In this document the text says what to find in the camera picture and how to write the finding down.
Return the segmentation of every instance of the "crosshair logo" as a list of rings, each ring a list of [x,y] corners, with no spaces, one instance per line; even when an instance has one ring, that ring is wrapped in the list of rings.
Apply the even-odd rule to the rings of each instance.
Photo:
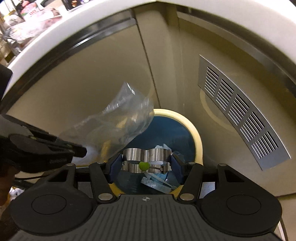
[[[149,197],[143,197],[142,200],[145,201],[145,202],[148,202],[150,200],[150,198]]]

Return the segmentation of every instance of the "metal cookie cutter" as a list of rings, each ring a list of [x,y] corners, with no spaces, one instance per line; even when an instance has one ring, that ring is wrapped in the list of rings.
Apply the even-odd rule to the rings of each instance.
[[[143,150],[139,148],[128,148],[123,151],[124,165],[122,170],[132,173],[167,173],[170,168],[171,151],[162,148]],[[139,168],[140,162],[148,162],[150,168],[142,171]]]

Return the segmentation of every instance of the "metal vent grille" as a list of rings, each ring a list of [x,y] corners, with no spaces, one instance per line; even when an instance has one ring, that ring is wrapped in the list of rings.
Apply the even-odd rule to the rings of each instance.
[[[231,122],[262,170],[290,158],[269,122],[219,69],[200,56],[198,85]]]

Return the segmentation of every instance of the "silver screw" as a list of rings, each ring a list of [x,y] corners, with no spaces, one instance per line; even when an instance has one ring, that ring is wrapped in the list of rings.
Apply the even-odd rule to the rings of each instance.
[[[102,201],[109,201],[113,198],[113,195],[111,193],[101,193],[98,198]]]
[[[180,198],[184,201],[191,201],[194,199],[194,195],[191,193],[183,193],[180,195]]]

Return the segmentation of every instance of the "transparent plastic bag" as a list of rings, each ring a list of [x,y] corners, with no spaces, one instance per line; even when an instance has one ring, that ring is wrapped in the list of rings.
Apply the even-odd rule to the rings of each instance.
[[[87,148],[84,158],[73,158],[72,161],[78,166],[85,166],[111,158],[145,131],[153,116],[152,100],[124,82],[104,111],[87,117],[59,137]]]

